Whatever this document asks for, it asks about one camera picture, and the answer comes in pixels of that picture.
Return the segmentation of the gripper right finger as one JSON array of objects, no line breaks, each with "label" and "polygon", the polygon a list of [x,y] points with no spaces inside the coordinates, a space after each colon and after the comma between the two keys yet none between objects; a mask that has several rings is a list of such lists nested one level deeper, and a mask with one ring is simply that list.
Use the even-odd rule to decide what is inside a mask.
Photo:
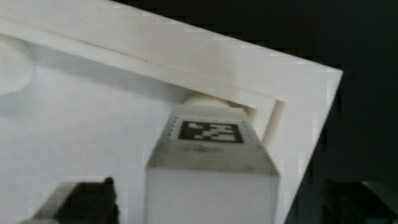
[{"label": "gripper right finger", "polygon": [[398,193],[379,182],[326,181],[321,224],[398,224]]}]

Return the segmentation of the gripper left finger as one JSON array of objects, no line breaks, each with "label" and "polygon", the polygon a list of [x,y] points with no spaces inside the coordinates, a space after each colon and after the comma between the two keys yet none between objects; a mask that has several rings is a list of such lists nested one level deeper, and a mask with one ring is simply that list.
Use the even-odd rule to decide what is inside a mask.
[{"label": "gripper left finger", "polygon": [[118,224],[113,178],[61,183],[22,224]]}]

